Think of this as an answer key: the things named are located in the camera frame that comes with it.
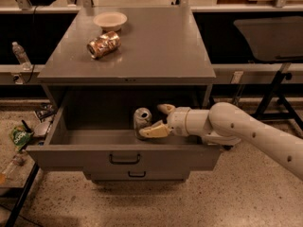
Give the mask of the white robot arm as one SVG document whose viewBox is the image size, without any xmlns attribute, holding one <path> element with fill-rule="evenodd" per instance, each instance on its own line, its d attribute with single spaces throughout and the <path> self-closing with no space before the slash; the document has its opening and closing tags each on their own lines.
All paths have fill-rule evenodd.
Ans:
<svg viewBox="0 0 303 227">
<path fill-rule="evenodd" d="M 244 140 L 300 180 L 303 179 L 303 140 L 256 120 L 233 104 L 219 102 L 209 110 L 174 107 L 170 104 L 160 104 L 157 108 L 167 115 L 167 123 L 160 120 L 140 129 L 139 134 L 143 137 L 195 135 L 207 142 L 229 146 Z"/>
</svg>

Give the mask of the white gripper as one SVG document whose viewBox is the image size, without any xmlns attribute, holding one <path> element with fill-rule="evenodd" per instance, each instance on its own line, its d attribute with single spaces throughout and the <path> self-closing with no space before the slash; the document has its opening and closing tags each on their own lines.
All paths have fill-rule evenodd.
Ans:
<svg viewBox="0 0 303 227">
<path fill-rule="evenodd" d="M 176 136 L 188 136 L 187 132 L 187 114 L 189 107 L 177 107 L 171 104 L 159 104 L 159 112 L 166 114 L 167 123 L 162 120 L 157 121 L 149 127 L 143 128 L 139 134 L 145 138 L 164 138 L 170 133 Z"/>
</svg>

